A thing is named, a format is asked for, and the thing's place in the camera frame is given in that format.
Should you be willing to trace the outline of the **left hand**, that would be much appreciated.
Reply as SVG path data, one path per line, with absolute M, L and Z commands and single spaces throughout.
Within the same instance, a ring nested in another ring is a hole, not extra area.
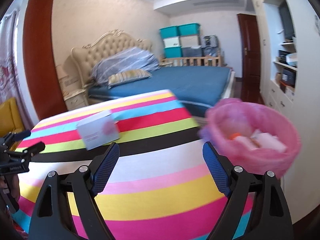
M 7 186 L 10 187 L 10 192 L 13 198 L 15 198 L 16 202 L 20 199 L 20 186 L 19 186 L 19 178 L 17 174 L 13 174 L 12 177 L 7 179 L 7 183 L 4 181 L 4 177 L 1 176 L 0 178 L 0 187 L 1 189 L 6 188 Z

